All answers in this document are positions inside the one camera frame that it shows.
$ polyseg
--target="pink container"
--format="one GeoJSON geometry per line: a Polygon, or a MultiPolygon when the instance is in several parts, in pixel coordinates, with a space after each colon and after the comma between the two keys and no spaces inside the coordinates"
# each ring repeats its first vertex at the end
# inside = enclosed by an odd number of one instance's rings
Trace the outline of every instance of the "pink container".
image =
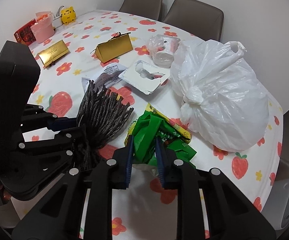
{"type": "Polygon", "coordinates": [[[43,19],[30,27],[38,43],[42,43],[54,35],[52,16],[43,19]]]}

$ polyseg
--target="plastic bag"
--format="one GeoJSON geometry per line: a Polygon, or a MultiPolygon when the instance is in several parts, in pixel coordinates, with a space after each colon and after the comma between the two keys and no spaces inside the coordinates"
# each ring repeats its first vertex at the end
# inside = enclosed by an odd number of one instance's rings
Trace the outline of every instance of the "plastic bag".
{"type": "Polygon", "coordinates": [[[159,67],[170,68],[179,42],[179,38],[166,35],[152,36],[147,44],[147,49],[153,62],[159,67]]]}
{"type": "Polygon", "coordinates": [[[183,97],[181,122],[225,151],[250,148],[269,122],[266,90],[242,58],[245,51],[237,41],[183,41],[171,65],[172,87],[183,97]]]}

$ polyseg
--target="chair backrest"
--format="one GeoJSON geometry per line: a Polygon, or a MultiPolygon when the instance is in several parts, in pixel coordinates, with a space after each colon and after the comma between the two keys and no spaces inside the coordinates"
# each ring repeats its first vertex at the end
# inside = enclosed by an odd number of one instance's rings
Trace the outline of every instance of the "chair backrest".
{"type": "Polygon", "coordinates": [[[124,0],[119,12],[142,16],[151,20],[158,20],[162,0],[124,0]]]}
{"type": "Polygon", "coordinates": [[[224,14],[197,0],[174,0],[163,22],[208,41],[220,41],[224,14]]]}

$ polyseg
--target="table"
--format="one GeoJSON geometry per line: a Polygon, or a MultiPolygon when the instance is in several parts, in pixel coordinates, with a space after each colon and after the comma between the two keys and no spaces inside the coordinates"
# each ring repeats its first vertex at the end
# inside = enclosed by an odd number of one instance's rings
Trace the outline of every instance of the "table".
{"type": "MultiPolygon", "coordinates": [[[[78,17],[75,24],[57,31],[53,37],[32,49],[31,52],[41,67],[41,75],[29,103],[42,105],[46,111],[59,117],[75,117],[84,95],[81,77],[88,77],[92,72],[113,62],[129,67],[141,59],[153,64],[146,44],[148,39],[156,34],[178,37],[182,41],[194,39],[202,42],[200,38],[176,27],[131,14],[93,11],[78,17]],[[117,32],[131,32],[130,39],[134,50],[103,64],[91,52],[97,44],[106,42],[117,32]],[[44,69],[37,53],[62,39],[70,53],[56,65],[44,69]]],[[[173,93],[170,82],[166,82],[150,95],[144,95],[124,81],[117,83],[111,90],[124,98],[123,103],[130,102],[134,113],[119,136],[100,150],[100,154],[106,158],[110,158],[115,149],[124,146],[127,127],[143,114],[148,102],[174,122],[184,126],[180,122],[182,98],[173,93]]],[[[213,167],[221,169],[259,211],[271,191],[282,147],[282,108],[269,92],[268,96],[270,121],[265,136],[250,149],[240,153],[228,153],[204,141],[198,133],[192,133],[190,143],[197,151],[191,160],[196,168],[206,171],[213,167]]],[[[40,129],[25,133],[24,137],[26,141],[30,141],[50,139],[53,135],[52,131],[40,129]]],[[[20,217],[28,212],[46,190],[26,203],[12,199],[20,217]]],[[[164,190],[158,179],[150,173],[132,169],[129,189],[112,192],[113,239],[174,239],[176,199],[177,191],[164,190]]]]}

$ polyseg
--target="metal bolt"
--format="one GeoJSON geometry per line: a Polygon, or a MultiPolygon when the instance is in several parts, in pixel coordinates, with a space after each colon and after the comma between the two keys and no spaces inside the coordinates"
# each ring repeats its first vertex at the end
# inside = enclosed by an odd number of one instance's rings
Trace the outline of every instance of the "metal bolt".
{"type": "Polygon", "coordinates": [[[79,170],[77,168],[72,168],[69,170],[69,174],[74,176],[77,175],[79,173],[79,170]]]}
{"type": "Polygon", "coordinates": [[[174,160],[173,163],[174,163],[174,165],[181,166],[181,165],[183,165],[183,160],[176,159],[176,160],[174,160]]]}
{"type": "Polygon", "coordinates": [[[108,159],[107,160],[107,165],[109,166],[113,166],[117,163],[117,161],[115,159],[108,159]]]}
{"type": "Polygon", "coordinates": [[[217,169],[217,168],[213,168],[213,169],[211,170],[211,173],[212,173],[213,175],[215,175],[215,176],[218,176],[218,175],[220,175],[221,171],[220,171],[219,169],[217,169]]]}

